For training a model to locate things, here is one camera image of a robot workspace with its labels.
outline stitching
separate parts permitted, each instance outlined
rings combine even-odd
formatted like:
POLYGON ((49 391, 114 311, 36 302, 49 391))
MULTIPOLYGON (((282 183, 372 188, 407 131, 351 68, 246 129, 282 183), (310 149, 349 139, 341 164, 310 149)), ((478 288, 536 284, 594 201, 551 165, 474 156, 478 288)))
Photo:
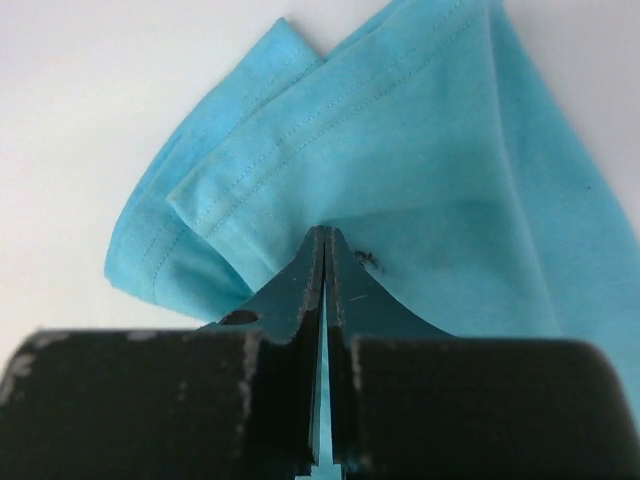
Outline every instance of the stitching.
POLYGON ((312 138, 310 138, 309 140, 307 140, 306 142, 304 142, 300 147, 298 147, 298 149, 293 152, 289 157, 285 158, 278 166, 276 166, 273 170, 271 170, 255 187, 253 187, 253 189, 242 199, 240 200, 238 203, 236 203, 230 210, 229 212, 227 212, 227 214, 224 215, 224 217, 222 217, 220 219, 220 221, 215 224, 213 226, 213 228, 209 231, 209 233, 207 233, 205 235, 205 237, 210 237, 211 235, 213 235, 216 230, 218 230, 220 228, 220 226, 244 203, 246 202, 249 197, 251 197, 251 195, 253 195, 260 187, 262 187, 262 185, 264 185, 264 183, 271 178, 276 172, 278 172, 279 170, 282 169, 282 167, 284 167, 285 165, 288 164, 288 162, 295 157, 298 153, 300 153, 307 145, 309 145, 310 143, 314 142, 315 140, 317 140, 318 138, 322 137, 324 134, 328 133, 330 130, 332 130, 333 128, 335 128, 336 126, 340 125, 341 123, 343 123, 345 120, 348 120, 349 118, 353 117, 356 113, 362 111, 364 108, 368 107, 371 103, 373 103, 376 100, 379 100, 380 98, 382 98, 383 96, 385 96, 386 94, 388 94, 391 90, 393 90, 395 87, 397 87, 398 85, 400 85, 401 83, 404 83, 405 81, 407 81, 411 76, 413 76, 415 73, 419 72, 420 70, 422 70, 423 68, 425 68, 427 65, 429 65, 431 63, 431 61, 438 56, 445 47, 449 46, 456 38, 458 38, 467 28, 469 28, 469 26, 474 23, 475 21, 478 20, 479 17, 474 18, 473 20, 470 20, 469 22, 467 22, 460 30, 458 30, 455 35, 453 35, 453 37, 451 37, 445 44, 443 44, 433 55, 431 55, 431 57, 429 57, 429 59, 423 63, 422 65, 420 65, 419 67, 411 70, 409 73, 407 73, 404 77, 402 77, 400 80, 396 81, 395 83, 391 84, 390 86, 388 86, 387 88, 385 88, 381 93, 379 93, 378 95, 376 95, 373 98, 370 98, 369 100, 367 100, 366 102, 362 103, 361 105, 359 105, 358 107, 356 107, 354 110, 352 110, 351 112, 349 112, 346 116, 344 116, 343 118, 341 118, 340 120, 336 121, 335 123, 333 123, 332 125, 330 125, 329 127, 327 127, 325 130, 321 131, 320 133, 317 133, 316 135, 314 135, 312 138))
MULTIPOLYGON (((269 83, 267 83, 266 85, 264 85, 259 91, 258 93, 253 97, 253 100, 251 100, 251 102, 249 102, 249 104, 247 105, 247 108, 245 109, 245 111, 240 115, 240 117, 238 118, 238 120, 229 128, 227 129, 226 133, 224 133, 224 136, 229 135, 229 133, 231 133, 233 131, 234 128, 236 128, 238 126, 238 124, 240 122, 242 122, 242 120, 246 117, 248 110, 251 110, 251 108, 253 108, 253 106, 258 102, 258 100, 260 100, 260 97, 262 96, 262 94, 264 94, 264 92, 271 87, 271 85, 273 85, 273 83, 278 79, 278 77, 280 76, 280 74, 283 72, 283 70, 285 68, 287 68, 291 62, 293 62, 293 60, 298 57, 298 55, 300 55, 300 52, 302 52, 302 47, 299 47, 295 52, 293 52, 293 54, 287 59, 286 62, 284 62, 280 68, 277 70, 277 72, 273 75, 273 77, 271 78, 271 80, 269 81, 269 83)), ((307 68, 305 68, 304 73, 306 73, 315 63, 317 60, 314 60, 314 62, 310 65, 307 66, 307 68)), ((243 97, 243 101, 246 100, 249 97, 249 95, 245 95, 243 97)), ((167 225, 169 225, 169 222, 171 221, 171 219, 167 220, 162 227, 160 227, 160 229, 156 232, 156 234, 154 235, 153 239, 151 240, 151 242, 149 243, 149 245, 147 246, 147 248, 145 249, 144 252, 142 252, 142 257, 140 258, 140 262, 138 263, 138 266, 142 265, 142 262, 144 262, 144 259, 147 258, 148 253, 151 251, 151 249, 153 248, 153 245, 155 245, 156 241, 158 240, 158 238, 160 237, 160 235, 162 234, 162 232, 164 232, 164 230, 167 228, 167 225)))
MULTIPOLYGON (((444 17, 442 17, 442 20, 440 20, 440 22, 438 24, 436 24, 433 27, 433 31, 436 31, 438 28, 440 28, 445 22, 446 20, 451 17, 451 15, 453 14, 453 12, 464 2, 465 0, 458 0, 458 2, 445 14, 444 17)), ((282 137, 280 137, 276 143, 273 145, 273 147, 271 147, 267 152, 265 152, 262 156, 260 156, 260 158, 258 158, 258 160, 256 160, 255 162, 253 162, 251 165, 249 165, 247 167, 247 169, 242 172, 240 174, 240 176, 235 180, 235 182, 233 182, 226 190, 222 191, 220 193, 220 195, 218 195, 218 197, 214 198, 211 202, 211 204, 209 205, 209 207, 207 207, 207 209, 204 211, 204 213, 202 213, 198 219, 196 220, 195 224, 194 224, 194 228, 197 228, 200 223, 202 222, 202 220, 204 220, 204 218, 209 214, 209 212, 213 209, 213 207, 222 199, 222 197, 224 195, 226 195, 228 192, 230 192, 236 185, 238 185, 255 167, 257 167, 260 163, 263 162, 263 160, 265 158, 267 158, 271 152, 273 152, 274 150, 276 150, 280 145, 282 145, 282 143, 291 135, 293 135, 295 132, 297 132, 300 127, 302 127, 303 125, 306 125, 308 123, 310 123, 314 118, 316 118, 318 115, 320 115, 321 113, 323 113, 324 111, 330 110, 331 108, 335 107, 336 105, 338 105, 340 102, 342 102, 345 98, 347 98, 349 95, 352 95, 354 92, 360 90, 363 86, 365 86, 367 83, 371 82, 372 80, 374 80, 376 77, 382 75, 383 73, 386 73, 388 70, 391 70, 393 67, 395 67, 398 63, 400 63, 405 57, 407 57, 408 55, 410 55, 411 53, 413 53, 414 51, 416 51, 417 49, 420 48, 420 45, 416 45, 415 47, 410 48, 409 50, 406 50, 402 55, 400 55, 391 65, 389 65, 387 68, 385 68, 384 70, 379 71, 378 73, 375 73, 374 75, 372 75, 371 77, 367 78, 366 80, 364 80, 363 82, 357 84, 355 87, 353 87, 351 90, 348 90, 346 92, 344 92, 342 95, 340 95, 338 98, 336 98, 333 102, 329 103, 328 105, 325 105, 323 107, 320 107, 313 115, 311 115, 309 118, 307 118, 306 120, 303 120, 301 122, 299 122, 298 124, 296 124, 291 130, 289 130, 287 133, 285 133, 282 137)))
MULTIPOLYGON (((278 74, 280 72, 282 72, 282 70, 284 70, 284 68, 286 67, 286 65, 289 65, 293 59, 300 53, 300 51, 302 50, 302 47, 287 61, 287 63, 285 64, 285 66, 283 66, 280 70, 278 70, 278 74)), ((318 63, 318 60, 315 59, 313 62, 311 62, 309 65, 307 65, 305 67, 305 69, 293 80, 293 82, 291 82, 291 84, 295 84, 298 80, 300 80, 308 71, 309 69, 311 69, 311 67, 313 67, 314 65, 316 65, 318 63)), ((274 77, 273 80, 269 83, 269 85, 273 84, 273 82, 275 82, 277 77, 274 77)), ((260 98, 260 96, 264 93, 264 91, 268 88, 267 85, 266 87, 264 87, 260 93, 256 96, 256 98, 254 99, 254 103, 258 101, 258 99, 260 98)), ((238 122, 236 124, 234 124, 233 127, 231 127, 231 130, 233 130, 235 128, 235 126, 240 123, 240 121, 242 120, 242 117, 240 118, 240 120, 238 120, 238 122)), ((156 235, 153 237, 153 240, 151 240, 151 243, 149 244, 149 246, 146 248, 146 250, 144 251, 144 253, 142 254, 142 258, 140 259, 140 263, 138 264, 138 266, 142 265, 142 262, 144 261, 144 259, 146 258, 147 254, 149 253, 149 251, 151 250, 151 248, 153 247, 153 245, 156 243, 156 240, 158 239, 158 237, 160 237, 160 235, 162 234, 162 232, 165 230, 165 228, 167 227, 167 225, 169 224, 169 222, 171 221, 171 219, 167 220, 164 225, 160 228, 160 230, 158 230, 158 232, 156 233, 156 235)), ((169 257, 169 255, 171 254, 171 252, 173 251, 173 249, 176 247, 176 245, 178 244, 178 242, 180 241, 180 239, 184 236, 184 234, 187 232, 188 227, 183 227, 180 232, 176 235, 176 238, 174 239, 174 241, 171 243, 171 245, 169 246, 169 248, 167 249, 167 252, 164 254, 164 256, 160 259, 160 261, 158 262, 158 265, 156 267, 156 269, 153 272, 153 277, 151 280, 151 297, 153 299, 153 303, 158 303, 157 298, 156 298, 156 279, 158 278, 158 274, 160 273, 160 269, 162 268, 162 265, 164 264, 164 262, 167 260, 167 258, 169 257)))

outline turquoise towel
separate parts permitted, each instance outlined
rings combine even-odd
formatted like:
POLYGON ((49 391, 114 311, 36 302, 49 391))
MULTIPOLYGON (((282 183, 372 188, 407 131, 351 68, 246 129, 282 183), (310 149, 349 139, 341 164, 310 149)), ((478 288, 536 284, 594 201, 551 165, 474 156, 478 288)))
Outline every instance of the turquoise towel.
POLYGON ((640 250, 499 3, 396 1, 324 61, 276 23, 154 160, 105 271, 215 321, 316 224, 452 334, 598 345, 640 418, 640 250))

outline white table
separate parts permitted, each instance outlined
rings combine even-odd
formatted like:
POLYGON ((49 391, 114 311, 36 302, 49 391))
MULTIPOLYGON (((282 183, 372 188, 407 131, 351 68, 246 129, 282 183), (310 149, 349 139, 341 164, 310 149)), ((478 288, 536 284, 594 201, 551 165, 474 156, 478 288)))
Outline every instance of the white table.
MULTIPOLYGON (((110 287, 155 153, 279 17, 327 52, 388 0, 2 0, 0 362, 38 327, 194 327, 110 287)), ((640 232, 640 1, 507 0, 640 232)))

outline dark spot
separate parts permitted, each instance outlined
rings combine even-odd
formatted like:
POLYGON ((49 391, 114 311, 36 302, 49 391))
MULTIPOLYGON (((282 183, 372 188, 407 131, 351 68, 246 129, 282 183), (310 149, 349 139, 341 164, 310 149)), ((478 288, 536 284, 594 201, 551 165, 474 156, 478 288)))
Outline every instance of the dark spot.
POLYGON ((371 266, 376 270, 380 269, 380 262, 376 257, 373 256, 370 252, 363 252, 362 250, 356 250, 354 252, 356 260, 363 267, 371 266))
POLYGON ((257 322, 260 318, 256 312, 250 310, 234 310, 227 313, 222 320, 221 325, 246 325, 248 323, 257 322))

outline fabric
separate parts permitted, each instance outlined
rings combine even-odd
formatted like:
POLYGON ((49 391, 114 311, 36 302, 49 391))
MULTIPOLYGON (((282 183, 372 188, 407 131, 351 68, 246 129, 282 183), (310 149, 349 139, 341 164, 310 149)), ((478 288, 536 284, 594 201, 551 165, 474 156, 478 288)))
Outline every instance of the fabric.
POLYGON ((105 271, 217 320, 317 224, 454 335, 599 346, 640 418, 640 250, 500 3, 396 1, 324 61, 280 20, 154 160, 105 271))

